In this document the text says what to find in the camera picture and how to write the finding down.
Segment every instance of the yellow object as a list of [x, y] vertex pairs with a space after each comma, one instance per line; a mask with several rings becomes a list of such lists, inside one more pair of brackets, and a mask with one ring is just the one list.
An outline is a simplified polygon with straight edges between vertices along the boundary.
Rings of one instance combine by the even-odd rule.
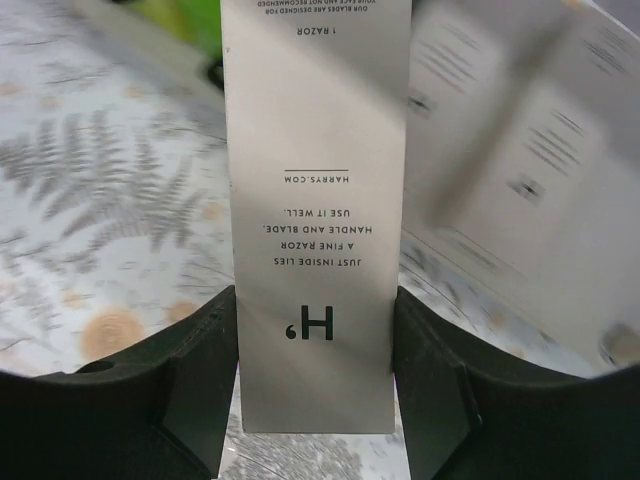
[[190, 29], [176, 0], [138, 0], [127, 4], [127, 7], [148, 18], [179, 40], [193, 43]]

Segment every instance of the patterned surface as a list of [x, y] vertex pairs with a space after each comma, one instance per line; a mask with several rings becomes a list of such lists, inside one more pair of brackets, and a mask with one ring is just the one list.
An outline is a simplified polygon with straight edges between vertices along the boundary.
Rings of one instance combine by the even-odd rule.
[[[224, 117], [88, 45], [60, 0], [0, 2], [0, 368], [73, 371], [180, 321], [233, 282]], [[590, 368], [432, 258], [400, 283], [519, 357]], [[408, 479], [387, 437], [245, 436], [223, 479]]]

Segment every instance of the floral tablecloth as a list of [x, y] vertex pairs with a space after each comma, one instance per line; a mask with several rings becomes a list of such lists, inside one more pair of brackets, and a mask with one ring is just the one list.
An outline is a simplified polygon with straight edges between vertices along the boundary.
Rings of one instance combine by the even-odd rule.
[[[125, 64], [60, 1], [0, 2], [0, 368], [30, 376], [125, 348], [233, 283], [224, 114]], [[516, 356], [591, 373], [409, 247], [399, 282]], [[402, 427], [245, 436], [236, 393], [221, 478], [408, 479]]]

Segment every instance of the black line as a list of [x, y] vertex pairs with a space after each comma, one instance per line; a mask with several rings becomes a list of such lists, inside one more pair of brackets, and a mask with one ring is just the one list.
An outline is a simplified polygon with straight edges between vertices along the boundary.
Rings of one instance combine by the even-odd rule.
[[340, 169], [335, 169], [335, 168], [304, 168], [304, 169], [289, 169], [289, 170], [285, 170], [285, 172], [348, 172], [349, 169], [347, 168], [340, 168]]

